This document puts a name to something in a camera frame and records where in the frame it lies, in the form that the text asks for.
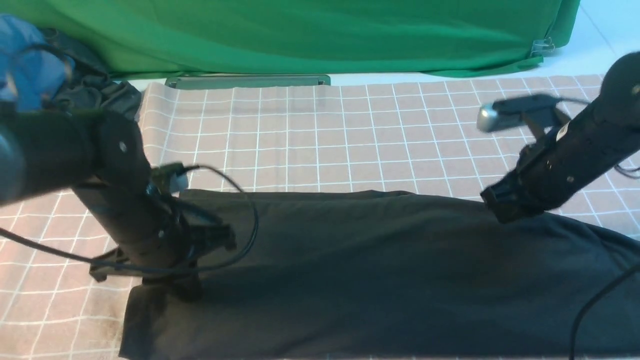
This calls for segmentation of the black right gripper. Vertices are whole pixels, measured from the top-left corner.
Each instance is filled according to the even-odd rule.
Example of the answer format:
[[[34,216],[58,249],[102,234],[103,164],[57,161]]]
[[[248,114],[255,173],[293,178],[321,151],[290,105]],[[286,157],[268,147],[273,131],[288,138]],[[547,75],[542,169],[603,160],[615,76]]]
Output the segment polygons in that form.
[[[549,149],[543,143],[531,143],[519,151],[516,166],[498,182],[480,192],[487,209],[501,224],[532,218],[561,206],[561,199],[542,188],[542,182],[531,177],[538,172],[534,166],[541,163]]]

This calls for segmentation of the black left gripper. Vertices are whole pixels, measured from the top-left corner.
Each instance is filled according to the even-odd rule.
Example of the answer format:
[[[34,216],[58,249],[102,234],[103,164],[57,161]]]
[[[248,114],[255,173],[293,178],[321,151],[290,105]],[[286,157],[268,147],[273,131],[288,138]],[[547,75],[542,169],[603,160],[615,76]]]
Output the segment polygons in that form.
[[[170,276],[165,280],[169,294],[192,303],[203,296],[201,278],[198,273],[176,275],[176,268],[195,259],[196,248],[202,253],[237,249],[236,233],[229,224],[211,224],[210,212],[182,200],[101,206],[91,212],[116,244],[114,250],[95,257],[90,265],[89,275],[98,282],[108,276]],[[198,225],[198,239],[187,215],[205,223]]]

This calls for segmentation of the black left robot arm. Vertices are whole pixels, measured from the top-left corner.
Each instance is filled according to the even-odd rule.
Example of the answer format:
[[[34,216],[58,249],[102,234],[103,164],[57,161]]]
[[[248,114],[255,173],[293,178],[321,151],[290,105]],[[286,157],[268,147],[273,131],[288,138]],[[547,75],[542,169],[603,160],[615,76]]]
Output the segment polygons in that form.
[[[17,112],[1,104],[1,205],[71,189],[116,244],[87,258],[2,230],[16,243],[89,264],[97,282],[141,278],[185,302],[199,300],[198,261],[236,247],[231,226],[174,196],[192,170],[150,165],[137,123],[106,110]]]

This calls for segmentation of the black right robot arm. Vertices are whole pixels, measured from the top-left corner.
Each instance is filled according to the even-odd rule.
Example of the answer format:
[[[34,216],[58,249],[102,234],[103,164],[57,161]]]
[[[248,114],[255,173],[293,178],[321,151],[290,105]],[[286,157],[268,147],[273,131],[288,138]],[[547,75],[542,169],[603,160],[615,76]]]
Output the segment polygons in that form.
[[[535,93],[483,105],[483,133],[527,127],[534,142],[519,151],[515,167],[480,196],[500,223],[562,207],[583,188],[639,151],[640,55],[626,54],[607,71],[599,95],[573,118],[558,109],[560,96]]]

